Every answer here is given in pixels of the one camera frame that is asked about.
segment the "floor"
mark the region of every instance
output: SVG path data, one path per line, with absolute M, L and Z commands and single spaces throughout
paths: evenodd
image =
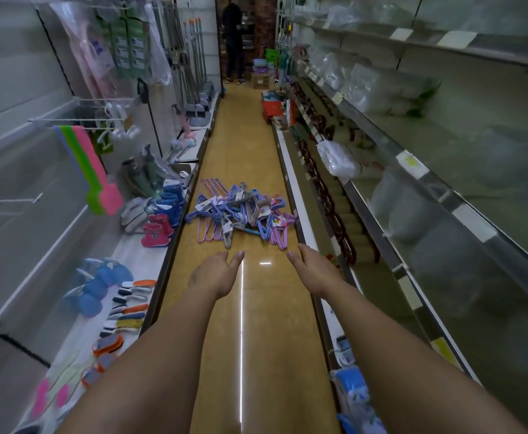
M 260 91 L 226 87 L 200 179 L 220 178 L 227 187 L 245 181 L 287 199 Z M 199 192 L 198 184 L 193 200 Z M 291 228 L 288 250 L 296 244 Z M 197 243 L 195 222 L 183 229 L 162 312 L 179 299 L 195 266 L 221 250 L 223 242 Z M 246 257 L 210 320 L 191 432 L 339 433 L 310 295 L 285 251 L 235 233 L 230 254 L 237 250 Z

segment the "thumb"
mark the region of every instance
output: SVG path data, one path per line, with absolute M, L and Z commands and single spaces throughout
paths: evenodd
M 244 256 L 246 255 L 243 251 L 237 251 L 234 253 L 233 256 L 231 256 L 230 264 L 228 265 L 228 268 L 234 271 L 234 274 L 238 273 L 239 264 L 242 263 L 244 260 Z
M 308 269 L 307 266 L 302 262 L 302 259 L 298 255 L 298 253 L 295 253 L 294 251 L 289 251 L 286 256 L 288 257 L 288 260 L 290 263 L 292 263 L 292 266 L 296 269 L 296 272 L 298 273 L 298 276 L 300 279 L 302 279 L 302 276 L 304 275 L 304 272 Z

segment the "forearm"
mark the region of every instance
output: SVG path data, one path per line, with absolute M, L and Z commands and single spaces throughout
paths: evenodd
M 59 433 L 187 434 L 215 302 L 209 291 L 185 291 L 88 390 Z
M 527 432 L 491 394 L 350 285 L 339 283 L 326 300 L 389 432 Z

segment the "black pants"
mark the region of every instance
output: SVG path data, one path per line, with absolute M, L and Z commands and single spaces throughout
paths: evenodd
M 242 42 L 234 43 L 230 45 L 226 43 L 226 52 L 228 55 L 227 65 L 226 65 L 226 76 L 228 79 L 231 78 L 231 72 L 234 71 L 234 64 L 237 62 L 237 74 L 238 79 L 244 78 L 244 49 Z

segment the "black shirt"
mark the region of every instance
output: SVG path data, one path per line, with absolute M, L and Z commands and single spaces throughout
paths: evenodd
M 237 28 L 238 25 L 242 24 L 242 10 L 238 5 L 230 3 L 224 8 L 222 24 L 224 26 L 226 44 L 230 45 L 242 41 L 242 35 Z

